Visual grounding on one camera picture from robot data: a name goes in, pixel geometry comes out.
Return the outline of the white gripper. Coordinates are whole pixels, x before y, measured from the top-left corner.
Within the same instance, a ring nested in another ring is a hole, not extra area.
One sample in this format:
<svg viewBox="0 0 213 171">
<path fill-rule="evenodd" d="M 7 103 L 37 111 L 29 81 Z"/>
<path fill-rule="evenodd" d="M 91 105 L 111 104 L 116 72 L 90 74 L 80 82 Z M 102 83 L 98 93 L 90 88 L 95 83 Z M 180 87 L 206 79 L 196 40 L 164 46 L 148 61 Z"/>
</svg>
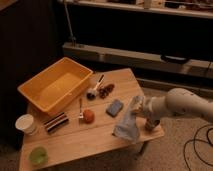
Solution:
<svg viewBox="0 0 213 171">
<path fill-rule="evenodd" d="M 153 110 L 153 98 L 140 97 L 133 106 L 132 113 L 137 117 L 143 117 L 150 121 L 159 119 L 159 116 Z"/>
</svg>

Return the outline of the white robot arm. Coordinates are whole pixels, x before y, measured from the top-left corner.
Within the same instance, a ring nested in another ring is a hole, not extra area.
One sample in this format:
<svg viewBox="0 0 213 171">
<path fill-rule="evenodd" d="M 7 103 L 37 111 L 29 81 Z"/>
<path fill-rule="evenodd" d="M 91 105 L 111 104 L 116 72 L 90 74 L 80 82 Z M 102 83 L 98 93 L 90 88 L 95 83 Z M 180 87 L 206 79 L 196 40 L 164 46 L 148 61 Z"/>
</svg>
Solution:
<svg viewBox="0 0 213 171">
<path fill-rule="evenodd" d="M 134 113 L 151 122 L 164 117 L 191 116 L 213 123 L 213 102 L 187 89 L 173 88 L 161 97 L 144 96 L 134 109 Z"/>
</svg>

